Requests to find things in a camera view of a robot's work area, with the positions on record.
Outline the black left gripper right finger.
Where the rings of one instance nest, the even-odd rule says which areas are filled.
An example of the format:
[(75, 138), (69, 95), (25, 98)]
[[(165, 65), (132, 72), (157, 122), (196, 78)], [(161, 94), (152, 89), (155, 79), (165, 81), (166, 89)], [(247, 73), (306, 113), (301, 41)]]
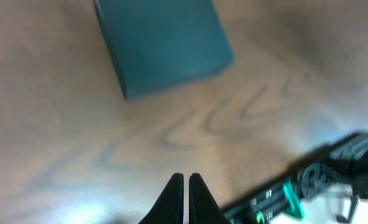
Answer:
[(199, 173), (189, 178), (189, 224), (230, 224)]

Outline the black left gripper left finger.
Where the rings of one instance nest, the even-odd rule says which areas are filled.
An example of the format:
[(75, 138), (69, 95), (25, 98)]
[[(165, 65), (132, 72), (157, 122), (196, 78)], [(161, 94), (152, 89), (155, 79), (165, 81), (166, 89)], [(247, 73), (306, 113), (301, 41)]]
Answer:
[(174, 173), (139, 224), (183, 224), (184, 176)]

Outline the dark green box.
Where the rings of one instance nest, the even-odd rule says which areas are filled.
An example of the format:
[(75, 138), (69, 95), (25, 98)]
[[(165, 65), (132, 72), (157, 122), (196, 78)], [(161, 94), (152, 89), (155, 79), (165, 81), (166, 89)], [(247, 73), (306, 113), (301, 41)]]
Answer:
[(124, 99), (209, 77), (234, 55), (211, 0), (96, 0)]

